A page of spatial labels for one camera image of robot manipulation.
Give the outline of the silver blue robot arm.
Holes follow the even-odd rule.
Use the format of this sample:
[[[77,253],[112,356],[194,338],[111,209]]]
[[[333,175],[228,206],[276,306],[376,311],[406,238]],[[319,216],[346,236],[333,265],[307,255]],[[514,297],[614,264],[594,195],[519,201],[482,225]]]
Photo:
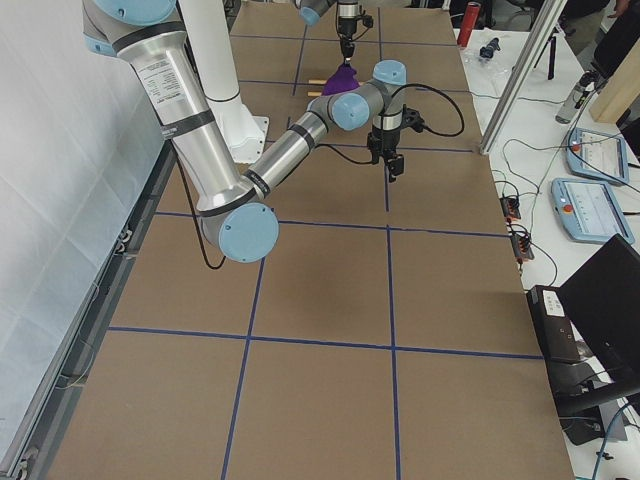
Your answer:
[[[219,1],[86,1],[88,48],[127,62],[199,199],[197,224],[228,259],[251,263],[275,246],[279,223],[264,199],[333,128],[371,126],[374,145],[403,126],[407,72],[378,62],[369,81],[312,100],[263,148],[266,119],[243,104]]]
[[[335,6],[334,29],[339,39],[342,64],[349,66],[356,42],[373,26],[374,19],[356,0],[302,0],[295,1],[299,16],[307,26],[316,25]]]

